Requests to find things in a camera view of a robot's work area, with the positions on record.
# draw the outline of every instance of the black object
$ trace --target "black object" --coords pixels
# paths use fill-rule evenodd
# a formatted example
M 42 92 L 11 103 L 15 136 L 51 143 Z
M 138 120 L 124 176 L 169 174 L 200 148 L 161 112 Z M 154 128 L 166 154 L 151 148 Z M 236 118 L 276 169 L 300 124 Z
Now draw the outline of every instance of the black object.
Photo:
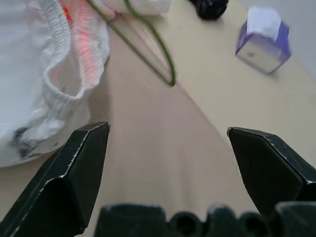
M 279 203 L 271 217 L 245 213 L 236 218 L 227 206 L 214 206 L 206 222 L 181 212 L 165 220 L 159 206 L 114 205 L 101 209 L 95 237 L 315 237 L 314 202 Z
M 87 227 L 99 190 L 109 127 L 75 131 L 39 169 L 0 223 L 1 237 L 73 237 Z M 101 209 L 95 237 L 315 237 L 316 170 L 279 137 L 229 128 L 242 179 L 260 214 L 214 206 L 206 222 L 155 205 Z
M 261 214 L 280 201 L 316 201 L 316 170 L 278 136 L 229 128 L 243 183 Z
M 0 223 L 1 237 L 73 237 L 88 226 L 99 192 L 109 127 L 88 125 L 38 170 Z
M 203 20 L 217 20 L 227 8 L 228 0 L 189 0 Z

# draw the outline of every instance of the white cloth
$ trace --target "white cloth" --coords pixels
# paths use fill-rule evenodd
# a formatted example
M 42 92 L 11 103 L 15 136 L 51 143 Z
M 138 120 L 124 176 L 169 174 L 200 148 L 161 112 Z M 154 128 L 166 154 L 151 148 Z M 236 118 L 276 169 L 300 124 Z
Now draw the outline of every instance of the white cloth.
M 61 147 L 90 118 L 109 29 L 85 0 L 0 1 L 0 167 Z
M 249 8 L 247 33 L 258 33 L 276 41 L 281 17 L 278 12 L 269 7 L 253 6 Z

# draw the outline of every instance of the wire hanger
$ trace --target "wire hanger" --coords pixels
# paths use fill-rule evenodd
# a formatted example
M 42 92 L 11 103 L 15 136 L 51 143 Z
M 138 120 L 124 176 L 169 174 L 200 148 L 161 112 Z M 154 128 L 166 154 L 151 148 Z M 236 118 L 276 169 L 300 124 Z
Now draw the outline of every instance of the wire hanger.
M 169 50 L 167 49 L 166 44 L 160 37 L 158 31 L 154 28 L 154 26 L 143 16 L 141 16 L 130 4 L 129 0 L 124 0 L 126 8 L 130 11 L 130 13 L 147 29 L 149 29 L 150 34 L 154 37 L 157 41 L 158 45 L 162 49 L 169 67 L 170 67 L 170 76 L 171 79 L 168 79 L 154 64 L 145 56 L 143 55 L 140 50 L 111 22 L 111 20 L 101 11 L 101 9 L 93 2 L 93 0 L 87 0 L 91 7 L 99 13 L 102 19 L 112 28 L 112 30 L 117 33 L 117 35 L 136 53 L 160 78 L 162 78 L 165 83 L 170 86 L 174 86 L 176 84 L 176 72 L 174 68 L 173 60 L 170 56 Z

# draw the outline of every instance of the purple tissue box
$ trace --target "purple tissue box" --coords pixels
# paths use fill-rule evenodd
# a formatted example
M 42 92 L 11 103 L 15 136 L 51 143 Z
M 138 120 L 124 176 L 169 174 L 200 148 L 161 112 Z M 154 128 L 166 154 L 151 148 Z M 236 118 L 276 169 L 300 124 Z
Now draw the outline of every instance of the purple tissue box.
M 270 74 L 291 57 L 288 34 L 289 27 L 283 22 L 276 41 L 257 33 L 247 34 L 246 22 L 240 30 L 236 56 L 259 71 Z

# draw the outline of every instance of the table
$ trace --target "table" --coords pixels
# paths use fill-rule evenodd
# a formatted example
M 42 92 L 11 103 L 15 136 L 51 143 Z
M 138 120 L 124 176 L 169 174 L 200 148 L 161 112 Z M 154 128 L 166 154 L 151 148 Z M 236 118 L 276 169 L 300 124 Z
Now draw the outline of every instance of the table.
M 90 100 L 92 120 L 108 118 L 100 111 L 109 109 L 112 130 L 82 236 L 93 236 L 100 207 L 109 203 L 159 203 L 168 218 L 188 210 L 203 219 L 219 202 L 237 214 L 255 210 L 226 137 L 229 126 L 277 134 L 316 166 L 315 83 L 294 57 L 273 76 L 235 57 L 246 20 L 237 2 L 218 22 L 201 21 L 186 0 L 173 0 L 166 16 L 150 19 L 173 53 L 179 83 L 167 87 L 113 35 L 110 63 Z M 0 171 L 0 219 L 44 160 Z

